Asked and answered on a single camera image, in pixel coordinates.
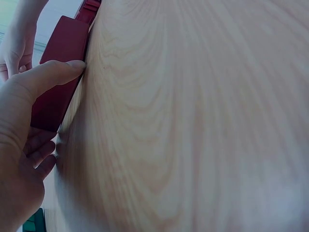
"fingernail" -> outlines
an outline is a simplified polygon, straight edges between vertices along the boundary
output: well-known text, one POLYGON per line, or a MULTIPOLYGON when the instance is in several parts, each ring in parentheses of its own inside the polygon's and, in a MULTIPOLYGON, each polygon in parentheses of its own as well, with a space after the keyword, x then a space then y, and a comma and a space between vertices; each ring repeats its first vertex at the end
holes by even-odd
POLYGON ((67 62, 67 64, 69 64, 70 66, 72 66, 75 69, 84 69, 84 68, 86 68, 85 62, 83 62, 81 60, 71 60, 71 61, 67 62))

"wood grain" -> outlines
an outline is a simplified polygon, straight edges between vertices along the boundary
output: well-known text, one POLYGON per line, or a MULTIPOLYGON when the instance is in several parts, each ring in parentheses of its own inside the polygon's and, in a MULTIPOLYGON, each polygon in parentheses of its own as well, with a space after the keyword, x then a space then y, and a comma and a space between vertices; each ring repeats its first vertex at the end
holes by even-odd
POLYGON ((87 63, 50 232, 309 231, 309 1, 106 0, 87 63))

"green object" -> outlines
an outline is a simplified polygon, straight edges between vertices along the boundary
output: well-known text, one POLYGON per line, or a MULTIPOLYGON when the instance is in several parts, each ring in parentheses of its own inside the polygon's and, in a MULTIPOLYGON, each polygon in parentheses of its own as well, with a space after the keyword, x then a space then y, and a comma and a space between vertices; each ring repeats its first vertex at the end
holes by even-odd
POLYGON ((43 209, 39 209, 24 224, 23 232, 46 232, 43 209))

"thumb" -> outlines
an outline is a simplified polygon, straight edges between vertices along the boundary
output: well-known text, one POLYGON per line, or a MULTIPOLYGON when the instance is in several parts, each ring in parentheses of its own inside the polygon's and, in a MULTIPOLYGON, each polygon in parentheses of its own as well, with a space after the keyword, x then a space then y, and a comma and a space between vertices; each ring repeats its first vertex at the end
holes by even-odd
POLYGON ((21 151, 27 139, 32 105, 36 99, 54 86, 77 78, 84 68, 85 63, 80 60, 67 63, 53 60, 6 81, 0 88, 0 144, 21 151))
POLYGON ((17 76, 16 81, 27 90, 32 103, 47 90, 57 85, 64 85, 78 76, 86 64, 81 60, 63 63, 56 60, 48 61, 17 76))

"red plastic tool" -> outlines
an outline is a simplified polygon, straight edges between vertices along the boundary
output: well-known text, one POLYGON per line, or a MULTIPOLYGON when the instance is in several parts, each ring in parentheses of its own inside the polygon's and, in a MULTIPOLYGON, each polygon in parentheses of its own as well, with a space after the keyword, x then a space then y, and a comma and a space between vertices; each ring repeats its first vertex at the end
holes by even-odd
MULTIPOLYGON (((75 19, 62 16, 46 46, 40 64, 49 60, 62 62, 84 60, 89 28, 100 4, 101 0, 84 0, 75 19)), ((80 78, 63 86, 56 86, 42 94, 32 107, 31 126, 56 132, 63 121, 80 78)))

